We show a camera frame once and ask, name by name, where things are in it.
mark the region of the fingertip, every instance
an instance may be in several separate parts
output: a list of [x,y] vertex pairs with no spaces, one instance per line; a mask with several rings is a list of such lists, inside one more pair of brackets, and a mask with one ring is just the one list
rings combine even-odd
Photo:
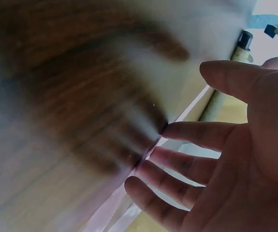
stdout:
[[185,122],[174,122],[167,126],[162,136],[166,139],[174,139],[183,130]]
[[139,188],[139,186],[141,186],[143,184],[143,182],[136,176],[130,176],[127,178],[127,180],[125,181],[125,190],[126,192],[132,197],[137,195],[136,193],[136,189]]

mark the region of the wooden surface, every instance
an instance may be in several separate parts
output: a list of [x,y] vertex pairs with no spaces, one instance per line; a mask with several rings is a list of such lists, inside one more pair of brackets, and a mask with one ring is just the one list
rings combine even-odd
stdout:
[[0,232],[76,231],[227,59],[255,0],[0,0]]

